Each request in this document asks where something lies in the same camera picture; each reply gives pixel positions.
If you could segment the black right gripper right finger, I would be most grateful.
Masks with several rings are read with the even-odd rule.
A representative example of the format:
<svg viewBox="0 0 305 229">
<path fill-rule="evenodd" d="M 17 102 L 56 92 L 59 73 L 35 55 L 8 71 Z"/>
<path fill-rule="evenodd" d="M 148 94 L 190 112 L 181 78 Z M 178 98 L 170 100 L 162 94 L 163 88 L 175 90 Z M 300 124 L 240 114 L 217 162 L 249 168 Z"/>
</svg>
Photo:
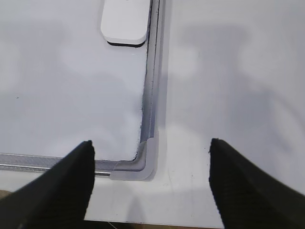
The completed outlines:
<svg viewBox="0 0 305 229">
<path fill-rule="evenodd" d="M 303 229 L 305 197 L 221 139 L 210 145 L 209 185 L 226 229 Z"/>
</svg>

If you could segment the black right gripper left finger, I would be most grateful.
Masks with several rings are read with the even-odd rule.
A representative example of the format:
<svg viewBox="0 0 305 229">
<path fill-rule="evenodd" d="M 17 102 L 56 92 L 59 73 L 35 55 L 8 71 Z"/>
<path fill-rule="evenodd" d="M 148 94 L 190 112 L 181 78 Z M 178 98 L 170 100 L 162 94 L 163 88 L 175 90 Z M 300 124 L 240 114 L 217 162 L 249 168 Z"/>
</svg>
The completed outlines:
<svg viewBox="0 0 305 229">
<path fill-rule="evenodd" d="M 2 229 L 81 229 L 95 181 L 95 151 L 84 141 L 34 181 L 0 200 Z"/>
</svg>

